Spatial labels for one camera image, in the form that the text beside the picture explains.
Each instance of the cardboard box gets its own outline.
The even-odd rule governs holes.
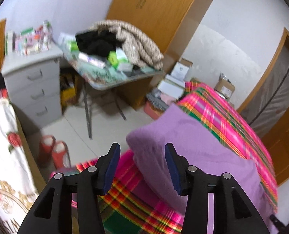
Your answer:
[[[77,90],[79,76],[71,74],[62,74],[60,76],[61,106],[74,105],[78,102]]]
[[[144,112],[154,120],[157,120],[164,113],[163,111],[154,108],[149,101],[145,104]]]
[[[5,45],[4,45],[5,55],[8,55],[13,52],[15,39],[16,35],[14,31],[7,31],[5,33]]]
[[[235,91],[235,86],[228,82],[226,79],[220,78],[217,85],[215,86],[215,90],[225,96],[227,99],[230,99],[233,92]]]
[[[181,88],[180,86],[174,83],[167,82],[166,80],[162,80],[158,84],[157,88],[164,94],[173,97],[175,99],[179,99],[184,92],[184,88]]]
[[[193,62],[181,58],[172,69],[170,75],[179,81],[183,81],[189,68],[193,65]]]

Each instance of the drawer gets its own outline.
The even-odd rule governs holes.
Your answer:
[[[5,84],[9,93],[14,93],[33,83],[57,77],[59,78],[59,58],[39,62],[26,68],[16,70],[5,76]]]
[[[59,77],[41,83],[33,83],[15,93],[9,93],[11,102],[18,108],[25,108],[54,94],[60,94]]]
[[[43,101],[23,109],[13,106],[25,135],[33,134],[62,117],[60,94],[47,97]]]

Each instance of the door frame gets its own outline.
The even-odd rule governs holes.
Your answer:
[[[259,91],[259,89],[261,88],[263,83],[266,81],[266,79],[268,78],[270,72],[272,71],[284,45],[286,45],[286,47],[289,50],[289,31],[285,27],[283,30],[283,35],[282,35],[282,38],[280,40],[280,43],[279,43],[279,45],[278,45],[278,47],[274,53],[274,56],[273,56],[270,64],[268,65],[267,69],[263,73],[262,77],[260,78],[259,82],[254,87],[254,89],[251,91],[251,93],[248,95],[248,97],[244,100],[244,102],[237,109],[238,113],[241,113],[241,111],[243,111],[246,108],[246,106],[251,102],[253,97],[257,94],[257,92]]]

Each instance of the patterned blanket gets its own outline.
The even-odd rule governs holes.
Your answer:
[[[65,176],[80,173],[97,159],[61,169]],[[76,195],[72,197],[73,214],[77,214]],[[103,225],[115,234],[180,233],[183,217],[161,201],[148,187],[133,161],[131,150],[119,160],[110,191],[99,196]]]
[[[186,82],[186,94],[179,103],[189,116],[197,119],[225,147],[235,154],[254,160],[261,184],[274,211],[278,207],[277,183],[267,149],[243,118],[211,87]]]
[[[17,233],[38,196],[23,146],[7,90],[1,89],[0,233]]]

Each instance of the gray drawer cabinet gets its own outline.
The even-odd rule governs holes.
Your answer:
[[[9,98],[24,133],[30,135],[62,117],[60,60],[63,52],[52,49],[28,56],[5,56],[2,75]]]

